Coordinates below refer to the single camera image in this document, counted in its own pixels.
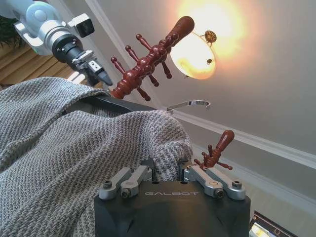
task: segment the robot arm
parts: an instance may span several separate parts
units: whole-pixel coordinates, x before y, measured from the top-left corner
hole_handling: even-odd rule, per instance
[[[83,38],[94,32],[92,21],[86,14],[65,23],[58,11],[45,2],[0,0],[0,15],[18,20],[14,24],[17,32],[37,54],[53,54],[58,61],[85,74],[92,86],[98,81],[112,85],[93,51],[84,50],[76,37]]]

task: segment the wooden knob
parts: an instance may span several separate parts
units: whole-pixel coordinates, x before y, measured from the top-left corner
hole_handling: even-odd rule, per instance
[[[181,17],[173,29],[167,36],[172,36],[174,33],[179,35],[172,46],[175,46],[183,37],[187,36],[194,28],[194,20],[190,16]]]
[[[216,150],[222,152],[234,139],[235,134],[231,130],[226,130],[223,132],[221,139],[216,145]]]

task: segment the gray knit blanket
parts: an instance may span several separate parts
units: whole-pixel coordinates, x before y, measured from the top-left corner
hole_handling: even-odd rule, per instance
[[[174,180],[177,160],[192,156],[173,117],[84,112],[78,101],[97,94],[105,92],[59,78],[0,92],[1,237],[92,237],[93,198],[104,180],[148,158],[158,178]]]

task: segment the chrome hook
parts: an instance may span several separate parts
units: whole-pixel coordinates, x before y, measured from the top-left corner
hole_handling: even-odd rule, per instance
[[[173,114],[173,111],[175,109],[178,109],[183,106],[192,106],[192,105],[204,105],[206,106],[206,109],[208,110],[211,106],[211,103],[205,100],[190,100],[190,101],[185,101],[179,104],[171,105],[167,107],[167,113],[170,113],[171,115]]]

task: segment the white ceiling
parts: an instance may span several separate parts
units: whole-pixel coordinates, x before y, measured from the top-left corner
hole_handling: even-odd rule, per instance
[[[85,12],[91,16],[96,29],[91,38],[100,53],[108,60],[115,55],[128,69],[124,57],[86,2],[64,2],[75,15]],[[190,99],[208,100],[212,102],[209,111],[201,107],[187,107],[182,111],[316,155],[316,33],[313,19],[316,1],[98,2],[119,38],[125,45],[131,45],[139,57],[147,55],[147,50],[136,40],[137,33],[154,45],[167,35],[182,15],[193,16],[197,33],[203,34],[205,30],[216,32],[218,40],[212,48],[217,69],[212,78],[203,81],[185,79],[170,58],[166,62],[173,74],[172,79],[165,78],[161,66],[156,68],[154,75],[160,86],[152,88],[164,106]],[[215,145],[220,137],[214,132],[182,123],[193,143],[201,147],[209,143]],[[224,156],[316,199],[315,170],[312,168],[238,141],[227,148]]]
[[[130,44],[139,56],[147,51],[135,39],[136,33],[141,33],[151,45],[156,44],[170,31],[179,14],[190,14],[197,4],[194,0],[99,2],[122,41]],[[227,6],[223,2],[231,2],[236,18],[241,18],[241,26],[236,27],[242,33],[236,30],[238,39],[234,42],[227,40],[234,35],[218,33],[218,42],[214,44],[217,71],[209,80],[184,79],[171,60],[167,64],[174,77],[167,80],[158,67],[154,75],[160,86],[155,92],[163,105],[189,99],[209,100],[213,104],[210,111],[190,108],[186,112],[316,154],[316,1],[248,0],[238,4],[207,0],[200,4],[203,2],[214,3],[223,11]],[[179,13],[183,5],[187,5],[187,10]],[[221,23],[212,23],[218,21],[216,17],[203,17],[205,27],[209,22],[220,31]],[[222,47],[216,50],[221,38],[227,41],[228,48],[232,47],[230,56]]]

